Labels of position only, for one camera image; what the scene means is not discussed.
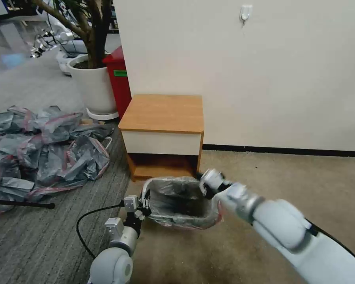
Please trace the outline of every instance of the trash bin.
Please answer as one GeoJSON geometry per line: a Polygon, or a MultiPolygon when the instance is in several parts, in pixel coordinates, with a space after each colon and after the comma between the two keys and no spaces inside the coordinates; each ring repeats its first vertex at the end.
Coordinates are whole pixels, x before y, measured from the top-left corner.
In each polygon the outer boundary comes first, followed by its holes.
{"type": "Polygon", "coordinates": [[[109,79],[112,84],[118,115],[122,118],[131,101],[122,46],[118,47],[110,55],[104,58],[103,63],[108,68],[109,79]]]}
{"type": "Polygon", "coordinates": [[[221,220],[217,200],[205,199],[193,177],[155,177],[142,190],[142,202],[149,196],[149,219],[162,226],[207,229],[221,220]]]}

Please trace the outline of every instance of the white drawer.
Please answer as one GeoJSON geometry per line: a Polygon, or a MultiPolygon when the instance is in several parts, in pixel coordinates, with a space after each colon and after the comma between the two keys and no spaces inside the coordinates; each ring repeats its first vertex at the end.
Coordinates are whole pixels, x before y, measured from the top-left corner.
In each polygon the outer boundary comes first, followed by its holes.
{"type": "Polygon", "coordinates": [[[198,155],[201,134],[122,131],[128,153],[198,155]]]}

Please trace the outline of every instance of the wooden nightstand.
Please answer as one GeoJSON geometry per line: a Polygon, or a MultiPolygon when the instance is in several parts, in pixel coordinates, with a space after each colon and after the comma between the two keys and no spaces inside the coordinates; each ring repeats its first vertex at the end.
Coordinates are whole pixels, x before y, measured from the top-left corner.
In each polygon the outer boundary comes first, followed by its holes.
{"type": "Polygon", "coordinates": [[[195,176],[204,138],[202,98],[135,95],[119,124],[132,180],[195,176]]]}

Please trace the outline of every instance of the white wall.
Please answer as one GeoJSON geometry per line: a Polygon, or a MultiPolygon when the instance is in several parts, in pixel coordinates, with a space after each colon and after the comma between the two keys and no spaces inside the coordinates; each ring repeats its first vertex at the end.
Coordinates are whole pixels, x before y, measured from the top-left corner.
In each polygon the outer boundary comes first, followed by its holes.
{"type": "Polygon", "coordinates": [[[204,143],[355,151],[355,0],[114,2],[132,94],[203,95],[204,143]]]}

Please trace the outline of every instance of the wooden tabletop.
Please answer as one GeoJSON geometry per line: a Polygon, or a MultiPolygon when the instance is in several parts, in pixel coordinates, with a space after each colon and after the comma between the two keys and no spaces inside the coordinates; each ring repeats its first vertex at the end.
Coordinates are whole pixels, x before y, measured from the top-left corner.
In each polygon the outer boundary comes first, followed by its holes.
{"type": "Polygon", "coordinates": [[[202,97],[135,95],[118,127],[125,131],[203,133],[202,97]]]}

